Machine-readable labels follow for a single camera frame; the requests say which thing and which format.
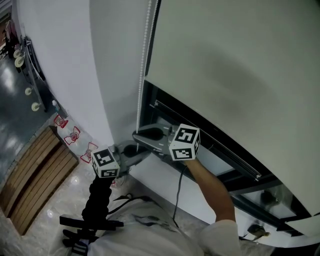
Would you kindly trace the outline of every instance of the black sleeve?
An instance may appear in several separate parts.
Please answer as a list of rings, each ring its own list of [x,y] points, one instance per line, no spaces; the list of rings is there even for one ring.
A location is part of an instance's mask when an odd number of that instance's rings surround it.
[[[87,224],[103,223],[109,213],[108,204],[111,195],[110,186],[115,178],[95,177],[90,185],[90,197],[82,211],[82,218]]]

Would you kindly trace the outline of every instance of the gray floor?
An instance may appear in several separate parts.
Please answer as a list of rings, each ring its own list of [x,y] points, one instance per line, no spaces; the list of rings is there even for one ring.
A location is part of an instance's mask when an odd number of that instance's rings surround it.
[[[33,112],[31,105],[38,100],[34,92],[25,95],[27,87],[31,86],[14,60],[0,60],[0,183],[19,151],[54,113],[53,107]]]

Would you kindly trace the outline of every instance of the white marker cube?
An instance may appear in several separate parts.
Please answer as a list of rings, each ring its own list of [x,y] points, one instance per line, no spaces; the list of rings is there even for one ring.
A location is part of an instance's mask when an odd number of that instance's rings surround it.
[[[119,176],[120,166],[108,146],[101,146],[91,152],[92,167],[99,178]]]
[[[172,160],[195,159],[200,146],[200,129],[180,124],[169,146]]]

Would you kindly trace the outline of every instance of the shirt sleeve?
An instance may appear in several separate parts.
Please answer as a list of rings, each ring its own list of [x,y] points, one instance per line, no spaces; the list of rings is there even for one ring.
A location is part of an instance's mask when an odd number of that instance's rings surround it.
[[[209,255],[240,256],[237,223],[224,219],[207,226],[200,233],[199,245]]]

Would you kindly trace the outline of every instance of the wooden bench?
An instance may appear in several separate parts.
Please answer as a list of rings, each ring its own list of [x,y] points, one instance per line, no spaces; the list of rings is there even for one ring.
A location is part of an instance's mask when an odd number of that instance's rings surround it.
[[[32,143],[0,194],[0,206],[19,234],[27,232],[45,203],[77,164],[77,159],[50,127]]]

